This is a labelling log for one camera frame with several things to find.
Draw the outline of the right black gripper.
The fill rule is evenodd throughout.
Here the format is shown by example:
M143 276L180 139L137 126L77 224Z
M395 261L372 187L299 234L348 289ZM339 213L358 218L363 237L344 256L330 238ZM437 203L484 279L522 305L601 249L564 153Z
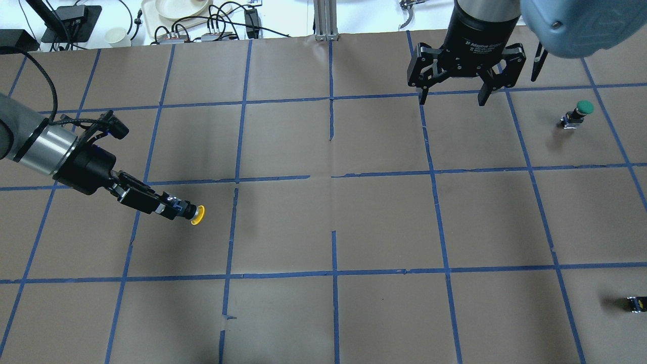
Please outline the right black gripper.
M521 16L519 1L455 1L440 48L419 43L407 69L407 85L418 88L419 105L429 88L447 78L480 77L478 105L502 87L516 85L526 61L520 43L508 45Z

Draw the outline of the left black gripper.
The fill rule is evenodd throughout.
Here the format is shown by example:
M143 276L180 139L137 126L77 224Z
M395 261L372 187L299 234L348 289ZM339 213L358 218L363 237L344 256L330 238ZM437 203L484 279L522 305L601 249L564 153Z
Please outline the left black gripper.
M160 200L148 185L126 172L115 172L116 156L97 145L75 148L53 178L85 195L104 188L122 205L146 214L155 212Z

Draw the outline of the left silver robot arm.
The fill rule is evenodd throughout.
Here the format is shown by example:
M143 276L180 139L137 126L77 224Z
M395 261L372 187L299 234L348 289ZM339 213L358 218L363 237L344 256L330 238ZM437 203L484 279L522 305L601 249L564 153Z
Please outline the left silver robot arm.
M95 142L123 139L129 128L109 110L98 119L62 117L50 121L2 94L2 158L50 176L86 195L115 184L115 155Z

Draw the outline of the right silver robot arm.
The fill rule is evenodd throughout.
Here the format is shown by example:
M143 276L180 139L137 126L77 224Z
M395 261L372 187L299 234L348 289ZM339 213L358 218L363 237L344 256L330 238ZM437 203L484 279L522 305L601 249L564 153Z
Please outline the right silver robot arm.
M455 1L442 46L418 43L407 68L419 104L449 78L480 78L479 106L513 87L527 60L522 44L508 44L519 19L538 39L535 81L547 55L584 58L635 34L645 26L645 1Z

